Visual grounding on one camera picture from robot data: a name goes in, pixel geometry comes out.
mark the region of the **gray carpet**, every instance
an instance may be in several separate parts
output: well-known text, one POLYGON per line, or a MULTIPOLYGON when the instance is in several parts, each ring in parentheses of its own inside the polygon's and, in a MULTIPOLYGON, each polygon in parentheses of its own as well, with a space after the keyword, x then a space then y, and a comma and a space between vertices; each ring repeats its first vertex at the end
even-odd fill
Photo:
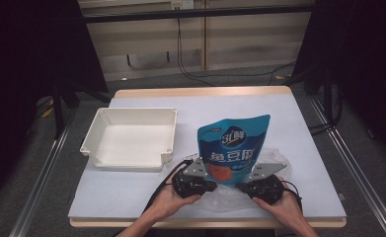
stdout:
MULTIPOLYGON (((210 73, 223 74, 223 76, 198 79, 214 86, 263 86, 269 83, 269 74, 256 77, 232 76, 232 74, 265 73, 273 69, 274 67, 219 70, 210 73)), ((292 68, 288 67, 275 74, 286 75, 291 70, 292 68)), ((272 85, 280 83, 282 80, 272 79, 271 81, 272 85)), ((208 85, 187 79, 182 74, 109 83, 110 96, 120 89, 203 86, 208 85)), ((306 123, 308 125, 319 124, 320 120, 304 93, 303 85, 296 84, 291 86, 291 89, 306 123)), ((67 218, 79 179, 87 162, 87 158, 80 154, 79 146, 97 108, 108 106, 85 94, 79 94, 78 97, 81 99, 81 105, 76 109, 76 117, 70 125, 66 142, 55 163, 27 236, 113 236, 118 231, 116 228, 74 228, 69 224, 67 218)), ((366 132, 367 129, 368 127, 344 101, 343 116, 338 124, 338 130, 372 186, 386 203, 386 148, 379 140, 371 139, 366 132)), ((9 235, 37 180, 53 143, 54 133, 53 116, 36 119, 27 138, 27 149, 19 165, 0 190, 0 236, 9 235)), ((386 236, 328 133, 316 135, 314 140, 337 192, 347 197, 343 200, 343 206, 347 212, 347 226, 340 229, 319 229, 318 232, 321 236, 386 236)))

